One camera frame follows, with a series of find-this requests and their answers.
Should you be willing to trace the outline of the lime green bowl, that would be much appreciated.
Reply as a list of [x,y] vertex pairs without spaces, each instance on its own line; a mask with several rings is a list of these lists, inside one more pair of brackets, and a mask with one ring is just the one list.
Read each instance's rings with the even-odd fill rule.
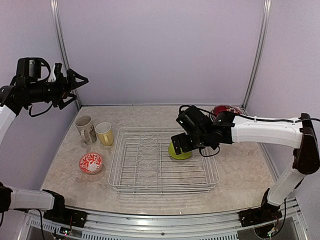
[[168,147],[168,154],[175,160],[186,160],[192,156],[192,152],[182,152],[181,154],[176,154],[173,143],[171,142]]

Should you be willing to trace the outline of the tall white patterned mug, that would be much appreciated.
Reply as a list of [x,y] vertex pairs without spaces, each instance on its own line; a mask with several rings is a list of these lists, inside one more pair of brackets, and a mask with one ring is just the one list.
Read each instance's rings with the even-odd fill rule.
[[89,115],[82,115],[75,121],[75,126],[80,134],[81,141],[92,145],[97,141],[93,120]]

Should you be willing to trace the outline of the dark brown small dish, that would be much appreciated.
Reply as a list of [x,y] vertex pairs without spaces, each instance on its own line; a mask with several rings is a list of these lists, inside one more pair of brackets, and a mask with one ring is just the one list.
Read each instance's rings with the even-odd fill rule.
[[220,112],[231,112],[235,114],[243,113],[238,107],[232,105],[217,105],[211,110],[214,117],[216,117]]

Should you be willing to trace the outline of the pale yellow mug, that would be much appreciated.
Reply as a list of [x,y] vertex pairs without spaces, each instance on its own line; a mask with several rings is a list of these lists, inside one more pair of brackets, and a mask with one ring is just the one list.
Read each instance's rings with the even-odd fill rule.
[[103,146],[111,146],[114,142],[112,126],[108,122],[99,123],[95,127],[96,135]]

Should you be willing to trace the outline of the white red patterned bowl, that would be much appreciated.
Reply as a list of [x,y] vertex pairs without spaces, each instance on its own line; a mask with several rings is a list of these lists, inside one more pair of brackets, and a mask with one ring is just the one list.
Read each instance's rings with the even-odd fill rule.
[[94,175],[103,167],[103,156],[97,152],[88,152],[80,158],[78,166],[83,173]]

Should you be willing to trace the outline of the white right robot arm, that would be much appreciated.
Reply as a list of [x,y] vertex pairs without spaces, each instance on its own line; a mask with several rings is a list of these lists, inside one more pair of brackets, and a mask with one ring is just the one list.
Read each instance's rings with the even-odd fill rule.
[[219,150],[221,144],[258,143],[286,146],[293,149],[293,162],[263,194],[259,207],[238,213],[242,227],[280,219],[286,198],[303,179],[320,168],[318,140],[313,126],[315,118],[301,113],[293,118],[248,116],[230,111],[212,112],[195,105],[182,105],[176,122],[183,133],[171,137],[176,155],[206,147]]

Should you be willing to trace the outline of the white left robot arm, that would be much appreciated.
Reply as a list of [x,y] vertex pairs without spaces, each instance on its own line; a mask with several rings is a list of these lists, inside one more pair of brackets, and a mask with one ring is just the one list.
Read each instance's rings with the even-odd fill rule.
[[0,211],[37,211],[43,220],[83,227],[85,211],[67,207],[61,194],[35,182],[55,153],[57,135],[47,112],[67,109],[77,99],[74,90],[88,83],[62,68],[41,57],[21,58],[10,84],[0,88]]

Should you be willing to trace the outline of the left aluminium corner post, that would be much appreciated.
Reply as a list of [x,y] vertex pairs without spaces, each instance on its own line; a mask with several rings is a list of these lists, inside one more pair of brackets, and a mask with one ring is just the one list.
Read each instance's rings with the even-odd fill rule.
[[50,9],[53,19],[54,31],[57,38],[58,50],[60,53],[60,58],[62,60],[64,69],[67,71],[70,69],[70,61],[68,58],[68,53],[65,45],[63,27],[60,16],[59,1],[50,0]]

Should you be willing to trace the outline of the aluminium corner post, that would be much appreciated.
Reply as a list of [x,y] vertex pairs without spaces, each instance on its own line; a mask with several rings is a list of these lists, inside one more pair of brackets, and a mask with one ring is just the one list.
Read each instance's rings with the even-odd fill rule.
[[60,53],[60,58],[62,60],[64,69],[67,71],[70,69],[70,61],[68,58],[68,53],[65,45],[63,27],[60,16],[59,1],[50,0],[50,9],[53,19],[54,31],[57,38],[58,50]]
[[257,75],[258,75],[258,71],[259,71],[259,67],[260,67],[260,63],[261,63],[261,59],[262,59],[262,55],[263,55],[263,51],[264,51],[264,45],[265,45],[265,41],[266,41],[267,32],[268,32],[271,6],[272,6],[271,0],[264,1],[261,24],[260,24],[258,40],[257,40],[257,46],[255,49],[253,64],[252,64],[252,68],[251,68],[250,75],[249,75],[249,82],[246,87],[245,95],[244,95],[244,98],[243,98],[243,101],[241,104],[241,108],[244,111],[246,111],[249,106],[250,99],[252,97],[253,90],[254,90],[254,85],[257,80]]

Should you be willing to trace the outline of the aluminium front rail frame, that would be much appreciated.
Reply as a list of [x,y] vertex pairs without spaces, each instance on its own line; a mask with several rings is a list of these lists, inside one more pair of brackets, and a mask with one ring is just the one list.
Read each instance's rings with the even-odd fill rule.
[[308,240],[308,228],[295,198],[281,206],[283,217],[244,226],[238,210],[187,215],[125,214],[86,210],[83,227],[40,219],[31,210],[25,214],[19,240],[258,240],[276,226],[272,240]]

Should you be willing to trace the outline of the right aluminium corner post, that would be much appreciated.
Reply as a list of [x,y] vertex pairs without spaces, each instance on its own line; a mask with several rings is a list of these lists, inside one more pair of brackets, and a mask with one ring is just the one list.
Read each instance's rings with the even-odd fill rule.
[[253,64],[252,64],[252,68],[251,68],[250,75],[249,75],[249,82],[246,87],[245,95],[244,95],[244,98],[243,98],[243,101],[241,104],[241,108],[244,111],[246,111],[249,106],[250,99],[252,97],[253,90],[254,90],[254,85],[257,80],[257,75],[258,75],[258,71],[259,71],[259,67],[260,67],[260,63],[261,63],[261,59],[262,59],[262,55],[263,55],[263,51],[264,51],[264,45],[265,45],[265,41],[266,41],[267,32],[268,32],[271,6],[272,6],[271,0],[264,1],[261,24],[260,24],[258,40],[257,40],[257,46],[255,49]]

